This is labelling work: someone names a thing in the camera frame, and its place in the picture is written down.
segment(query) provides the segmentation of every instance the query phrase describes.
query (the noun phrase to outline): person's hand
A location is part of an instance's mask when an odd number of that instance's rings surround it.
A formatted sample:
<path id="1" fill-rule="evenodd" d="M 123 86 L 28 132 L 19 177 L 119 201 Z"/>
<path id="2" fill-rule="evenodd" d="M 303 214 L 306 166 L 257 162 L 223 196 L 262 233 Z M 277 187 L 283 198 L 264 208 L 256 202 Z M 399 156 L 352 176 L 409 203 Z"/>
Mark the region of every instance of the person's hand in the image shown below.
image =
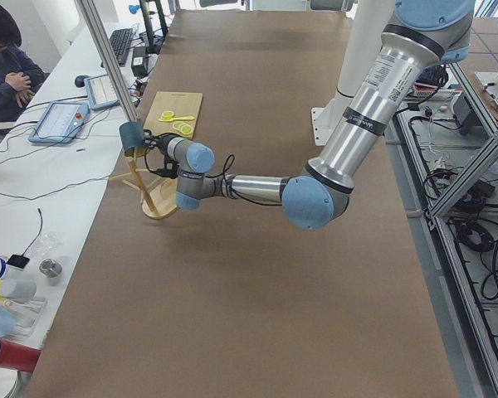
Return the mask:
<path id="1" fill-rule="evenodd" d="M 33 95 L 35 95 L 35 93 L 33 91 L 27 89 L 27 90 L 18 91 L 15 94 L 14 98 L 15 98 L 15 101 L 17 101 L 18 107 L 23 108 L 25 104 L 30 102 Z"/>
<path id="2" fill-rule="evenodd" d="M 32 87 L 30 76 L 24 75 L 22 72 L 8 73 L 6 75 L 6 83 L 8 83 L 16 91 L 27 90 Z"/>

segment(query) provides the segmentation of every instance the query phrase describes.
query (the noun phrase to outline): white table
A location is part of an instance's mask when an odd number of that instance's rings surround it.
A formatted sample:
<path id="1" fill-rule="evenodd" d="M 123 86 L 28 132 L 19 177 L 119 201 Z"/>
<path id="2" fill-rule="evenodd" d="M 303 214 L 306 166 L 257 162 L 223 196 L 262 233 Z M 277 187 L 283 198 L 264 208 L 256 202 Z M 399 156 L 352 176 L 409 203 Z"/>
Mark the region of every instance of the white table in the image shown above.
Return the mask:
<path id="1" fill-rule="evenodd" d="M 107 24 L 105 30 L 111 33 L 120 27 L 122 26 L 119 24 Z M 130 62 L 129 55 L 127 65 L 120 68 L 129 86 L 134 82 Z M 85 95 L 84 88 L 75 87 L 75 77 L 104 73 L 94 42 L 85 28 L 38 91 L 30 106 Z M 17 124 L 38 120 L 45 108 L 46 105 L 41 105 L 27 109 Z M 0 162 L 36 149 L 41 150 L 24 158 L 0 164 L 0 192 L 14 196 L 38 197 L 68 184 L 103 178 L 111 174 L 121 150 L 118 128 L 126 119 L 119 106 L 110 112 L 107 109 L 91 112 L 89 119 L 93 117 L 93 122 L 86 123 L 78 134 L 78 138 L 84 139 L 75 139 L 64 146 L 34 146 L 27 140 L 31 132 L 31 129 L 27 129 L 29 126 L 14 129 L 0 144 L 0 150 L 5 150 L 7 144 L 9 147 L 5 153 L 0 153 Z M 94 121 L 101 119 L 103 120 L 94 124 L 88 134 Z M 20 133 L 22 134 L 18 137 L 9 139 L 12 135 Z M 5 278 L 35 281 L 37 297 L 47 300 L 31 336 L 6 338 L 30 347 L 43 346 L 106 185 L 106 179 L 88 182 L 33 201 L 0 195 L 0 255 L 8 257 L 21 254 L 28 247 L 38 232 L 40 221 L 37 208 L 41 209 L 41 237 L 27 252 L 31 261 L 23 271 L 8 266 Z M 49 283 L 49 279 L 39 272 L 39 264 L 45 258 L 52 258 L 62 265 L 63 272 L 57 284 Z"/>

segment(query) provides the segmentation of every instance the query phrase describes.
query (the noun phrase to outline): ur robot arm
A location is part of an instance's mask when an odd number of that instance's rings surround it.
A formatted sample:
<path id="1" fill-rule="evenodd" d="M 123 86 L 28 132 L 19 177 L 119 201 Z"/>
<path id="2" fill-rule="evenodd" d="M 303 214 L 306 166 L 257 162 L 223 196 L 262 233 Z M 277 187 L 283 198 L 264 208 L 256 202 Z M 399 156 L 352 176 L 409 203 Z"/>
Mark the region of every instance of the ur robot arm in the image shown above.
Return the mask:
<path id="1" fill-rule="evenodd" d="M 164 134 L 147 138 L 178 177 L 176 203 L 196 209 L 208 197 L 281 204 L 293 224 L 325 226 L 343 214 L 354 189 L 354 174 L 383 135 L 421 72 L 464 59 L 468 52 L 473 0 L 399 0 L 382 32 L 382 49 L 323 151 L 308 160 L 298 177 L 227 174 L 208 177 L 214 164 L 210 148 Z"/>

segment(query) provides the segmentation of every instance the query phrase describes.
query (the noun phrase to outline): black box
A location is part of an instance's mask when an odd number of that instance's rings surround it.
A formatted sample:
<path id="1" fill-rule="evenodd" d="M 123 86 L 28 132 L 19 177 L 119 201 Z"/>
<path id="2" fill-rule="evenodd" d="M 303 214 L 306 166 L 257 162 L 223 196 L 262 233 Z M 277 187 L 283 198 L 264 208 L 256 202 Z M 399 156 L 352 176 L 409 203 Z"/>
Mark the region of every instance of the black box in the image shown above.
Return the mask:
<path id="1" fill-rule="evenodd" d="M 145 77 L 148 75 L 148 54 L 146 54 L 146 47 L 133 47 L 131 70 L 134 77 Z"/>

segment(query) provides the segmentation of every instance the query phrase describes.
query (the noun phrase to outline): blue and white device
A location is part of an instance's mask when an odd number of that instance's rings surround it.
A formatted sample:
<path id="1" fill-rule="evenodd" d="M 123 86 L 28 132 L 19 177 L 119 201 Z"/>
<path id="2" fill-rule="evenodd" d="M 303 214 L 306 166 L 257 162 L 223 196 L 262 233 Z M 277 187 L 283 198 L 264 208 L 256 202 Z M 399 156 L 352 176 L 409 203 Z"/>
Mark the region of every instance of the blue and white device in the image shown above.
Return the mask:
<path id="1" fill-rule="evenodd" d="M 85 102 L 51 102 L 28 140 L 38 144 L 69 143 L 80 132 L 89 114 Z"/>
<path id="2" fill-rule="evenodd" d="M 109 108 L 118 104 L 115 88 L 108 75 L 87 77 L 85 79 L 85 90 L 92 110 Z"/>

